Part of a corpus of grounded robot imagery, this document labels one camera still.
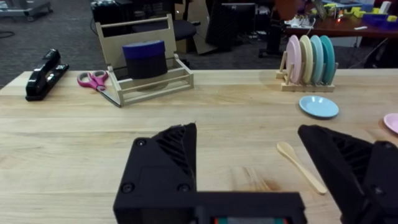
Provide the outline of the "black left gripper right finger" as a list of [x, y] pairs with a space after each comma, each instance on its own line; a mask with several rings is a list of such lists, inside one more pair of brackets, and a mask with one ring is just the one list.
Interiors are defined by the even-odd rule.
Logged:
[[341, 212], [342, 223], [397, 224], [397, 146], [318, 125], [298, 135]]

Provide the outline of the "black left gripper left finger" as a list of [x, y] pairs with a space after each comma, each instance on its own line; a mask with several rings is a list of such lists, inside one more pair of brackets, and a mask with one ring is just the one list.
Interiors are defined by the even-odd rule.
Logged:
[[196, 192], [197, 126], [171, 126], [136, 138], [113, 205], [118, 223], [189, 223], [192, 211], [172, 204]]

